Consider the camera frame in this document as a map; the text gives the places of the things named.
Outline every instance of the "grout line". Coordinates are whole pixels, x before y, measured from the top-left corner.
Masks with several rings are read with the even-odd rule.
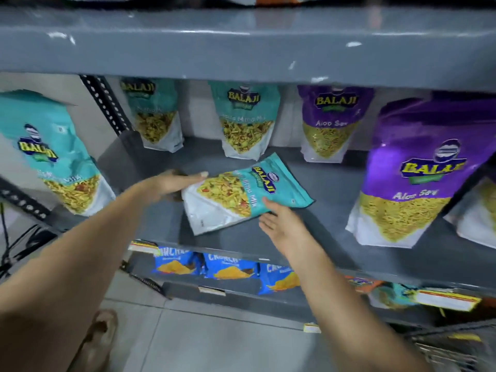
[[[171,308],[164,308],[164,309],[167,309],[169,311],[175,311],[175,312],[199,314],[200,316],[215,317],[217,319],[227,319],[227,320],[233,320],[233,321],[247,322],[247,323],[250,323],[250,324],[272,326],[272,327],[281,328],[281,329],[290,329],[290,330],[303,331],[303,323],[301,323],[301,328],[298,329],[298,328],[288,327],[288,326],[271,325],[271,324],[265,324],[265,323],[260,323],[260,322],[255,322],[255,321],[249,321],[249,320],[233,319],[231,317],[217,316],[217,315],[214,315],[214,314],[206,314],[206,313],[199,313],[199,312],[184,311],[182,309],[171,309]]]
[[[150,352],[151,345],[153,343],[153,340],[155,339],[155,333],[157,332],[158,325],[160,324],[160,319],[162,318],[162,313],[164,313],[164,311],[160,311],[160,314],[159,314],[158,319],[157,319],[157,325],[155,325],[155,329],[153,330],[152,338],[150,339],[150,343],[148,344],[148,348],[146,349],[146,354],[145,354],[145,357],[143,358],[143,363],[141,364],[141,368],[140,368],[139,372],[142,372],[143,368],[145,368],[146,359],[148,358],[148,353]]]
[[[164,309],[164,306],[152,306],[150,304],[135,303],[134,301],[128,301],[128,300],[111,299],[111,298],[103,298],[103,300],[114,301],[114,302],[118,302],[118,303],[134,304],[135,306],[148,306],[151,308]]]

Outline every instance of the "white bottom of bag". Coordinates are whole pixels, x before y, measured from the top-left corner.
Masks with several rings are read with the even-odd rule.
[[[203,183],[202,181],[190,185],[181,192],[184,210],[195,236],[250,219],[250,217],[241,217],[219,203],[211,201],[197,193],[196,190]]]
[[[323,158],[319,154],[315,152],[315,150],[310,146],[310,143],[308,143],[307,138],[302,135],[301,138],[301,153],[303,154],[303,158],[305,161],[310,162],[310,163],[341,163],[343,161],[344,155],[346,154],[346,151],[348,150],[348,146],[350,146],[350,141],[351,138],[353,137],[354,132],[348,138],[348,140],[341,146],[341,149],[336,151],[336,153],[329,157],[329,158]]]
[[[458,236],[496,249],[493,220],[477,194],[477,188],[467,193],[444,219],[456,227]]]
[[[265,153],[267,146],[270,141],[270,136],[272,136],[272,131],[274,130],[275,122],[272,124],[270,129],[265,133],[265,135],[258,141],[251,149],[245,153],[238,153],[233,147],[226,141],[226,138],[222,137],[222,149],[224,150],[225,156],[229,158],[237,159],[252,159],[258,161],[260,157]]]
[[[91,202],[90,206],[86,208],[86,211],[83,212],[83,217],[89,217],[100,210],[102,210],[105,206],[107,206],[111,201],[115,200],[114,191],[110,188],[108,182],[100,175],[100,180],[98,182],[98,188],[96,190],[95,196],[93,197],[93,202]]]
[[[404,237],[398,242],[390,242],[381,235],[379,227],[375,224],[373,219],[362,211],[357,200],[353,209],[351,209],[346,230],[350,231],[355,236],[356,241],[362,245],[412,248],[429,225],[431,225],[431,223]]]
[[[157,143],[151,143],[142,136],[141,140],[143,141],[143,147],[152,150],[168,151],[169,153],[175,153],[177,150],[181,149],[183,147],[184,138],[183,132],[181,131],[179,112],[176,112],[170,125],[167,134]]]

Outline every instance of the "forearm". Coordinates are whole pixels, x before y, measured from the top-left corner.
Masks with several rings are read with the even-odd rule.
[[[387,325],[367,308],[314,240],[288,260],[323,333],[341,362],[360,370],[429,370]]]
[[[131,188],[0,286],[6,341],[0,349],[17,356],[11,359],[16,370],[67,368],[135,233],[144,196],[140,187]],[[25,344],[36,355],[22,358]]]

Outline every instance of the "tile floor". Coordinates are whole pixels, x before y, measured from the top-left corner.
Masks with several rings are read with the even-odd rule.
[[[111,372],[333,371],[319,334],[236,308],[166,300],[117,272],[102,308],[119,315]]]

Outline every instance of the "person's left arm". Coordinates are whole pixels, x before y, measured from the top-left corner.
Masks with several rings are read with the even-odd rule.
[[[0,285],[0,360],[5,370],[65,372],[144,209],[206,176],[165,173],[133,185]]]

